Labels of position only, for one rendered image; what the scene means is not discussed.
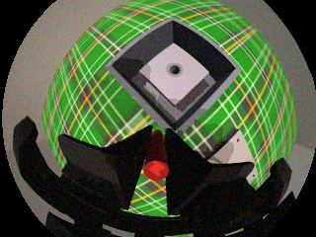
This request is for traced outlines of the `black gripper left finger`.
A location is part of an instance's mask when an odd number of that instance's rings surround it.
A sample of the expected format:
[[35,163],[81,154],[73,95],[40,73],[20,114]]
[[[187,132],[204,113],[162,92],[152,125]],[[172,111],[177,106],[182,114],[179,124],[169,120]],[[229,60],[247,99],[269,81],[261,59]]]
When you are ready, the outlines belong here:
[[68,134],[59,134],[58,143],[67,162],[110,181],[121,208],[128,209],[146,161],[151,134],[153,125],[147,125],[107,147],[79,141]]

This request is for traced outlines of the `red peg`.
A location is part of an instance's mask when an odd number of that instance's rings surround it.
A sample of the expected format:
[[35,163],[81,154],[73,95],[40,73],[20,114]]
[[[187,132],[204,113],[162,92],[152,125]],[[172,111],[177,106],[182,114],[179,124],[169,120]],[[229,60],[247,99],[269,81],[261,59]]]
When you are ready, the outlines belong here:
[[161,181],[161,179],[165,179],[169,175],[165,150],[165,138],[163,138],[162,130],[154,130],[153,134],[151,134],[146,162],[142,170],[143,175],[147,179]]

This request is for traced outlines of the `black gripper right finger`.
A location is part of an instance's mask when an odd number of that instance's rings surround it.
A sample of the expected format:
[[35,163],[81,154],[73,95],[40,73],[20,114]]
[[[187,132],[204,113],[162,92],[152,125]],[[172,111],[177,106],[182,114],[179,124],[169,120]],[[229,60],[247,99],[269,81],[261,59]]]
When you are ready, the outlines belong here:
[[166,177],[167,216],[181,214],[179,210],[196,198],[210,183],[232,181],[248,177],[253,162],[212,163],[206,161],[197,151],[187,145],[185,139],[167,127],[166,159],[169,175]]

